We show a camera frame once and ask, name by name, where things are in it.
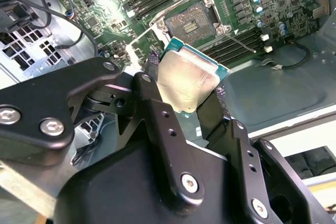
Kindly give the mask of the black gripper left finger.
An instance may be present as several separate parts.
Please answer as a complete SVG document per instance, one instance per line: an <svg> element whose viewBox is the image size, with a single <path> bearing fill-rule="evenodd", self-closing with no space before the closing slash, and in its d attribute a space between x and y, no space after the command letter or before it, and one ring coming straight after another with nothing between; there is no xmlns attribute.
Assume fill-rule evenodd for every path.
<svg viewBox="0 0 336 224"><path fill-rule="evenodd" d="M196 209L205 189L170 105L151 76L127 77L102 58L33 78L1 91L1 158L50 166L64 160L74 128L93 117L85 98L105 89L122 103L110 110L121 120L118 151L146 142L151 149L161 196L174 210Z"/></svg>

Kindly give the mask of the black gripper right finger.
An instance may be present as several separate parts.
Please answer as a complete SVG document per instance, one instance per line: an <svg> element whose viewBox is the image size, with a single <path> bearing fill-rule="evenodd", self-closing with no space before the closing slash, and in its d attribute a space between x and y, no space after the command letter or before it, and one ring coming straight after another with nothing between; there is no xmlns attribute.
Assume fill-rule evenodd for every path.
<svg viewBox="0 0 336 224"><path fill-rule="evenodd" d="M238 223L325 223L325 209L267 140L252 141L228 111L223 87L197 108L208 148L228 160L229 202Z"/></svg>

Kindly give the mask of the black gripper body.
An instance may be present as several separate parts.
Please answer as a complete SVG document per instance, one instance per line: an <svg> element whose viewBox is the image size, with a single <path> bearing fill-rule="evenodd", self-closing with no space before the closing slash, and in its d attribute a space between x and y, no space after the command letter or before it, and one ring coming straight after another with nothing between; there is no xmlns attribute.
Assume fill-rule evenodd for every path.
<svg viewBox="0 0 336 224"><path fill-rule="evenodd" d="M161 196L150 146L132 144L73 175L61 190L55 223L243 223L232 199L228 161L196 144L188 149L205 186L202 204L189 215Z"/></svg>

